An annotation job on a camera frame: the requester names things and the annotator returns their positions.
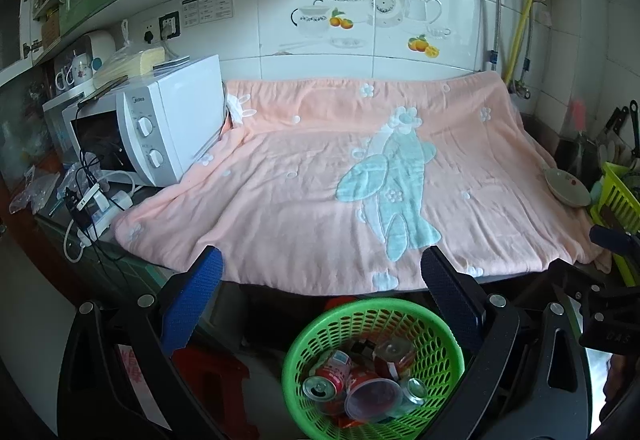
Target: yellow-green basket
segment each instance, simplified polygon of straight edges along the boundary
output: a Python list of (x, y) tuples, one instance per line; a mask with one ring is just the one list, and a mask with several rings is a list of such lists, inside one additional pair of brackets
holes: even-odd
[[(602, 194), (597, 204), (591, 206), (591, 218), (598, 225), (606, 227), (600, 216), (600, 209), (608, 206), (625, 231), (635, 234), (640, 230), (640, 203), (629, 191), (629, 188), (620, 180), (620, 177), (628, 173), (629, 168), (622, 165), (615, 165), (605, 162), (602, 166), (604, 181), (602, 183)], [(629, 267), (625, 259), (619, 255), (613, 255), (616, 265), (625, 285), (634, 287), (640, 284), (640, 273)]]
[[(426, 402), (388, 423), (338, 428), (316, 410), (302, 382), (320, 354), (352, 338), (399, 335), (414, 342), (412, 376), (428, 389)], [(429, 425), (465, 368), (462, 350), (447, 324), (423, 306), (395, 298), (370, 298), (338, 306), (307, 326), (291, 345), (282, 371), (287, 409), (312, 440), (412, 440)]]

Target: blanket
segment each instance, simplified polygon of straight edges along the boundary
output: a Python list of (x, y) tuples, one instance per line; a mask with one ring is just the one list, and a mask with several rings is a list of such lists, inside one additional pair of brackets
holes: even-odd
[(180, 183), (126, 211), (119, 244), (185, 271), (308, 295), (423, 289), (437, 244), (473, 276), (594, 260), (591, 222), (543, 175), (494, 72), (430, 82), (229, 81), (230, 128)]

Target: blue bunny applique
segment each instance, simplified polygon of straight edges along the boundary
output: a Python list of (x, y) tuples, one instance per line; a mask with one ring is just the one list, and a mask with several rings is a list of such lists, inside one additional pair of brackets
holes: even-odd
[(386, 244), (390, 261), (398, 261), (407, 249), (430, 247), (441, 238), (420, 215), (424, 165), (436, 154), (433, 144), (418, 139), (415, 128), (421, 124), (415, 107), (398, 107), (335, 192), (341, 202), (362, 200), (364, 221)]

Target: metal bolt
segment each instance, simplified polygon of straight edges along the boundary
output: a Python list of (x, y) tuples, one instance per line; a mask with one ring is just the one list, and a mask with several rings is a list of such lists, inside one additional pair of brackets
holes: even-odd
[(82, 303), (82, 305), (80, 305), (80, 313), (82, 315), (88, 314), (93, 309), (94, 309), (94, 304), (91, 303), (91, 301), (85, 301), (84, 303)]
[(551, 312), (556, 315), (564, 314), (564, 308), (562, 308), (562, 305), (560, 305), (559, 303), (551, 303), (551, 305), (549, 305), (549, 308), (551, 309)]
[(489, 303), (498, 308), (504, 308), (507, 305), (507, 300), (500, 294), (492, 294), (489, 296)]
[(144, 294), (138, 298), (138, 306), (140, 308), (148, 308), (153, 305), (155, 298), (151, 294)]

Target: instruction sticker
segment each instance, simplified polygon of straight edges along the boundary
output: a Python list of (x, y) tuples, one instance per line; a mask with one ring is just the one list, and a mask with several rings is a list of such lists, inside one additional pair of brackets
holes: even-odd
[(182, 19), (184, 27), (215, 22), (234, 15), (232, 0), (183, 0)]

